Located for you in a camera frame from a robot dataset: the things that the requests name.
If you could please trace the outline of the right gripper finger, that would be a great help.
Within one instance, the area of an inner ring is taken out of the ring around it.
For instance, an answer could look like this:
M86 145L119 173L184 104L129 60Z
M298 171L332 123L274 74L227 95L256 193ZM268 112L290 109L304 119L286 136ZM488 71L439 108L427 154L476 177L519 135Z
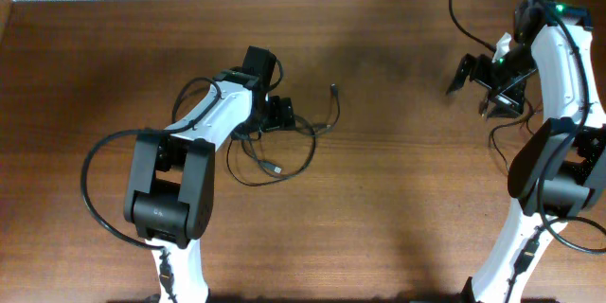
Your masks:
M517 118L524 112L522 102L513 102L505 104L501 101L490 100L487 103L486 119L491 118Z
M461 58L460 63L455 70L454 79L446 90L447 95L460 90L464 86L465 81L474 69L475 64L476 58L471 54L466 54Z

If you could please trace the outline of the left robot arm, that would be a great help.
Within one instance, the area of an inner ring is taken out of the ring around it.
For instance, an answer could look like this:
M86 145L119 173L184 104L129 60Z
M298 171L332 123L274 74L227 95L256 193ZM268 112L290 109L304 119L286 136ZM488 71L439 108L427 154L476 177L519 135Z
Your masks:
M152 249L160 292L150 302L207 301L201 237L212 214L215 154L229 137L294 125L291 102L268 95L278 67L272 52L250 46L242 65L215 76L166 134L137 135L124 218Z

